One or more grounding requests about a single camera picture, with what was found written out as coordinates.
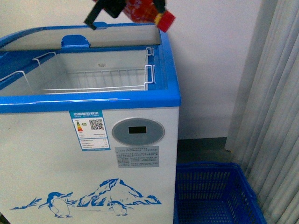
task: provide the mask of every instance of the qr code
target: qr code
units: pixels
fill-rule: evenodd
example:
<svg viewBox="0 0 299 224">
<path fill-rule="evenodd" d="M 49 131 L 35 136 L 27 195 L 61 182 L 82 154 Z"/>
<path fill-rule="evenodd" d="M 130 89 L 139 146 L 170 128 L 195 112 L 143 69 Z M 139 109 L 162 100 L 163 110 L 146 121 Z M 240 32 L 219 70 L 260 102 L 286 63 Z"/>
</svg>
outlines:
<svg viewBox="0 0 299 224">
<path fill-rule="evenodd" d="M 103 120 L 96 119 L 96 120 L 89 120 L 89 124 L 92 130 L 104 130 Z"/>
</svg>

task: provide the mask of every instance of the blue plastic basket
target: blue plastic basket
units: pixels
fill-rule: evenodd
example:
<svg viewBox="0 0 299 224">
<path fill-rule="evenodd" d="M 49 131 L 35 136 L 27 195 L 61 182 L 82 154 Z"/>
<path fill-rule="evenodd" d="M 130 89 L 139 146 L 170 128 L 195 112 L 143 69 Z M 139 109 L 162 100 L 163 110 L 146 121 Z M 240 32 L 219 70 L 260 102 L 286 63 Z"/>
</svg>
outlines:
<svg viewBox="0 0 299 224">
<path fill-rule="evenodd" d="M 174 224 L 266 224 L 235 163 L 177 165 Z"/>
</svg>

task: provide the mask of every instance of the white wall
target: white wall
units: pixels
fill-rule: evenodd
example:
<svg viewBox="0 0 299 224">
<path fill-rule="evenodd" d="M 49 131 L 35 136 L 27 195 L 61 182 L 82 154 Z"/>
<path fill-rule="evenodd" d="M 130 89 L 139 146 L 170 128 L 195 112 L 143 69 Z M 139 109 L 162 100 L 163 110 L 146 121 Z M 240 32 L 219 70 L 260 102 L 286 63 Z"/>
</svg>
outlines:
<svg viewBox="0 0 299 224">
<path fill-rule="evenodd" d="M 182 106 L 179 138 L 226 137 L 262 0 L 168 0 L 168 34 Z M 91 0 L 1 0 L 0 37 L 25 28 L 78 25 Z M 130 22 L 101 13 L 97 21 Z"/>
</svg>

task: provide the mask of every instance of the penguin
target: penguin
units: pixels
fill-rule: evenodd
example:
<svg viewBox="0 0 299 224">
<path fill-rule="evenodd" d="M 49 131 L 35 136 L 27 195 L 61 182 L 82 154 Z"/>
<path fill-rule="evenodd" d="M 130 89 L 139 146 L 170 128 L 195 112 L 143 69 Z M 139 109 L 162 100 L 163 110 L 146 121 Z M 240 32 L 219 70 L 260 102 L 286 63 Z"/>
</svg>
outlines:
<svg viewBox="0 0 299 224">
<path fill-rule="evenodd" d="M 116 216 L 127 216 L 127 208 L 133 209 L 120 203 L 119 201 L 111 201 L 110 204 L 112 207 L 110 207 L 109 210 L 113 210 Z"/>
<path fill-rule="evenodd" d="M 59 192 L 52 192 L 49 193 L 47 202 L 40 205 L 38 208 L 48 207 L 51 212 L 54 213 L 55 217 L 57 218 L 71 218 L 69 206 L 75 207 L 73 204 L 66 202 L 65 200 L 61 199 L 61 194 Z"/>
</svg>

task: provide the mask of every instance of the temperature display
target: temperature display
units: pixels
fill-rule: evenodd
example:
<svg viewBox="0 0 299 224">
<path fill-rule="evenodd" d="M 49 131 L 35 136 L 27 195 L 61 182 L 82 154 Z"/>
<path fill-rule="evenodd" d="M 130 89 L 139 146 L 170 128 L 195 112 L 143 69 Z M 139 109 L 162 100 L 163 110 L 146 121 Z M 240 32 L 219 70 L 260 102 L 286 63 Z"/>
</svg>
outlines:
<svg viewBox="0 0 299 224">
<path fill-rule="evenodd" d="M 129 127 L 130 134 L 146 134 L 146 126 Z"/>
</svg>

